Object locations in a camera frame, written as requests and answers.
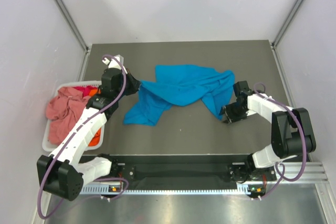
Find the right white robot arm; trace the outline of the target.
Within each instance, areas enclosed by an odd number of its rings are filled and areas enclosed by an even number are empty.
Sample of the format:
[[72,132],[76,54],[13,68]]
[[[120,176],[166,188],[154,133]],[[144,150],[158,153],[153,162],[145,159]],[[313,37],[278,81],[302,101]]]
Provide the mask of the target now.
[[[274,167],[281,179],[297,181],[305,171],[309,153],[316,150],[316,140],[307,109],[286,106],[271,96],[251,89],[247,81],[233,85],[236,101],[222,107],[220,115],[226,124],[239,122],[258,114],[271,124],[270,144],[250,154],[245,161],[245,174],[252,180],[264,174],[264,168]],[[302,157],[298,174],[293,178],[285,176],[285,169],[279,165],[287,159]]]

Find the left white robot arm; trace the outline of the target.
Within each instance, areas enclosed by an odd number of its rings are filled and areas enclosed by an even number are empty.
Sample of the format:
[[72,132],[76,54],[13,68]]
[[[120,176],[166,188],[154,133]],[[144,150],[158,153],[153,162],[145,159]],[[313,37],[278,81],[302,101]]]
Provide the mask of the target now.
[[124,66],[121,55],[104,55],[107,65],[101,77],[100,93],[91,97],[82,115],[62,143],[37,161],[39,192],[73,201],[82,188],[98,178],[114,180],[119,174],[115,161],[106,154],[81,163],[89,142],[119,107],[119,101],[138,92],[141,82]]

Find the blue t shirt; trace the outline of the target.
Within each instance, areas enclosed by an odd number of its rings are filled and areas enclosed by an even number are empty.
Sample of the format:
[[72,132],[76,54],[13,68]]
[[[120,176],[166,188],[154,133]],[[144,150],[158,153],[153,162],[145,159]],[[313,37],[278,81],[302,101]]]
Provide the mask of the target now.
[[163,112],[173,106],[187,106],[201,100],[210,113],[221,119],[220,111],[228,105],[235,75],[230,70],[197,65],[157,65],[155,81],[142,80],[138,102],[125,114],[125,125],[155,126]]

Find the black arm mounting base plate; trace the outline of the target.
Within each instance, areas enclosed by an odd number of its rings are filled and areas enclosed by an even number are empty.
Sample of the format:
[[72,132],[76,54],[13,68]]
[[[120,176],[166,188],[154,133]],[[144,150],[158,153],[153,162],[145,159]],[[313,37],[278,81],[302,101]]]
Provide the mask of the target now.
[[233,189],[235,183],[265,184],[276,180],[273,168],[249,174],[247,155],[104,155],[113,175],[129,181],[131,189]]

